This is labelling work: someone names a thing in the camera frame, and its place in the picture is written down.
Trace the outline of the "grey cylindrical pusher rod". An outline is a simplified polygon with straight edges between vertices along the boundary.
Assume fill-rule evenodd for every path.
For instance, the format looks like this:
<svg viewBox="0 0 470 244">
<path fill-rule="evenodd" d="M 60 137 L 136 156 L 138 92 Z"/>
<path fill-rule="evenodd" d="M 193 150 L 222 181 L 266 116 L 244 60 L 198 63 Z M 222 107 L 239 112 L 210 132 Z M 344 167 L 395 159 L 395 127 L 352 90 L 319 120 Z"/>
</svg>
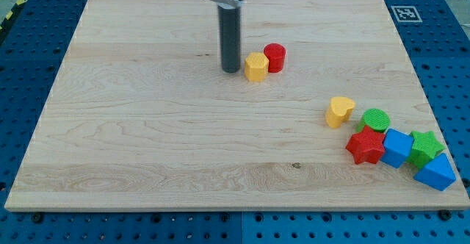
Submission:
<svg viewBox="0 0 470 244">
<path fill-rule="evenodd" d="M 217 5 L 221 67 L 226 73 L 240 69 L 241 27 L 240 8 Z"/>
</svg>

